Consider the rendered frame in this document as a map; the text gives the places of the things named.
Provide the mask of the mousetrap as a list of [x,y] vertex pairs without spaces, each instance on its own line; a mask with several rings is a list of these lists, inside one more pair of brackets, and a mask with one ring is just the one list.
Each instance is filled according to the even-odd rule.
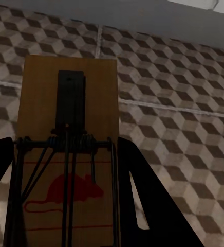
[[25,54],[3,247],[121,247],[117,59]]

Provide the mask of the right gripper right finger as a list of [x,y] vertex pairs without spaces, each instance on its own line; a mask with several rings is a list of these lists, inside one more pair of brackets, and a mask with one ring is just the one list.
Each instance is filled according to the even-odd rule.
[[[121,247],[204,247],[138,147],[118,137]],[[138,227],[131,172],[148,225]]]

